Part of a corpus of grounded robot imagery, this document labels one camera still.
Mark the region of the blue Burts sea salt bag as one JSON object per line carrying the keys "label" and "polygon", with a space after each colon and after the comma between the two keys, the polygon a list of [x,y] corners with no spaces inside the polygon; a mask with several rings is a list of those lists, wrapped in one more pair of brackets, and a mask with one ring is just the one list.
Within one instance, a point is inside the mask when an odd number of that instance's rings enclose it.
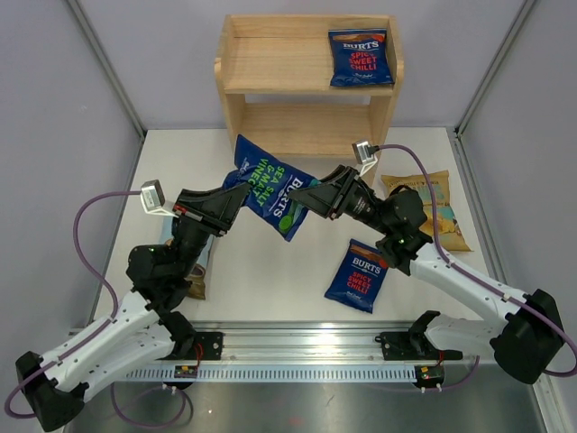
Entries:
{"label": "blue Burts sea salt bag", "polygon": [[272,226],[289,242],[304,222],[307,209],[289,198],[289,193],[313,187],[318,180],[252,143],[243,135],[236,138],[235,170],[224,178],[229,189],[242,183],[251,185],[244,205]]}

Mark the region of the blue Burts chilli bag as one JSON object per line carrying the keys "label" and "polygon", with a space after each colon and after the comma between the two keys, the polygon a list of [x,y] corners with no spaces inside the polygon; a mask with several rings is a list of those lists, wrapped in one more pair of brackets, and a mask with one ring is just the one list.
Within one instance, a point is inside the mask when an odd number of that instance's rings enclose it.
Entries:
{"label": "blue Burts chilli bag", "polygon": [[388,270],[377,249],[351,239],[325,298],[371,314]]}
{"label": "blue Burts chilli bag", "polygon": [[331,30],[333,56],[330,86],[352,88],[394,83],[387,54],[385,28]]}

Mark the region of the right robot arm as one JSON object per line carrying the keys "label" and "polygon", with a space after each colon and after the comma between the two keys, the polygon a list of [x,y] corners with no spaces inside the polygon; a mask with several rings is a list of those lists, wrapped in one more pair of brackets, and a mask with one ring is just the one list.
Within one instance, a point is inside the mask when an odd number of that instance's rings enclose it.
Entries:
{"label": "right robot arm", "polygon": [[427,311],[409,335],[415,355],[449,350],[490,356],[512,378],[533,384],[563,347],[554,298],[495,281],[449,254],[421,231],[426,212],[414,189],[399,185],[380,199],[357,170],[339,166],[316,185],[288,195],[323,218],[347,215],[379,232],[376,249],[389,267],[437,287],[478,315],[468,320]]}

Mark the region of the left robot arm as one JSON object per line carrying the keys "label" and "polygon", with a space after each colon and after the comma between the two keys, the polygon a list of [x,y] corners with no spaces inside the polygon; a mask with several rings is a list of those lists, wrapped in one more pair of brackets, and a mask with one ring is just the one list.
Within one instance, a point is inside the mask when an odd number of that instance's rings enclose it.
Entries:
{"label": "left robot arm", "polygon": [[209,239],[231,229],[250,189],[246,182],[203,192],[184,189],[170,207],[157,180],[134,191],[147,214],[172,217],[172,241],[130,251],[126,274],[132,287],[123,297],[109,292],[109,315],[42,355],[27,352],[17,359],[17,389],[44,431],[64,427],[95,395],[139,366],[193,352],[196,331],[176,308]]}

